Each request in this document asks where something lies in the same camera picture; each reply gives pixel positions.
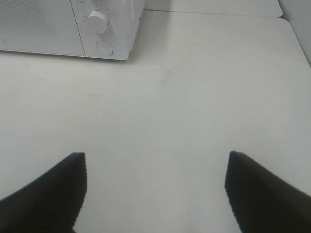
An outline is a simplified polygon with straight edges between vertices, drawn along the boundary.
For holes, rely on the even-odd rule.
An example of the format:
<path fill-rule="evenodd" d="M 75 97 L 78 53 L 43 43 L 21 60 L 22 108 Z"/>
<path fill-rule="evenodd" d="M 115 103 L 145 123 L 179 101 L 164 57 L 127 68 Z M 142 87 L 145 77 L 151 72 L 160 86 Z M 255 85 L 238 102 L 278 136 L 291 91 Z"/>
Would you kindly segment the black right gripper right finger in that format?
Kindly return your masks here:
<path fill-rule="evenodd" d="M 243 233 L 309 233 L 311 198 L 244 153 L 231 151 L 225 190 Z"/>

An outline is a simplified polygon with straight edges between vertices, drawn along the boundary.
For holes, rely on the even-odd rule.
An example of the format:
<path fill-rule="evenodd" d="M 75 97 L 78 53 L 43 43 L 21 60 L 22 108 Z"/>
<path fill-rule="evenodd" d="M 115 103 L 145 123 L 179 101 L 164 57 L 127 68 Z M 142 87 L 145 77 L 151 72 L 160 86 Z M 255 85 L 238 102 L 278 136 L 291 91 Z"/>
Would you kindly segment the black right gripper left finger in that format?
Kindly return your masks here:
<path fill-rule="evenodd" d="M 68 155 L 0 201 L 2 233 L 72 233 L 86 196 L 86 156 Z"/>

